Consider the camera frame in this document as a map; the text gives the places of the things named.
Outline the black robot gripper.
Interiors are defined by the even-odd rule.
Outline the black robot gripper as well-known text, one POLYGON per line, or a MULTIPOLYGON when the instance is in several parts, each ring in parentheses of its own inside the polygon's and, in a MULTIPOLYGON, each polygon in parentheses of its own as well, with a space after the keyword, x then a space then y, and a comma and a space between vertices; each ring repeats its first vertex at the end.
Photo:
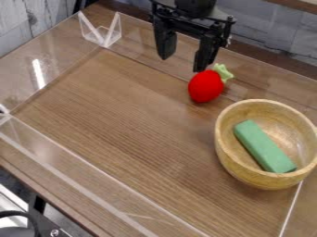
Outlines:
POLYGON ((177 33, 201 39, 194 55, 193 71, 213 63, 220 47, 230 42, 237 19, 217 7, 217 0, 150 0, 152 22, 158 55, 166 60, 176 53, 177 33))

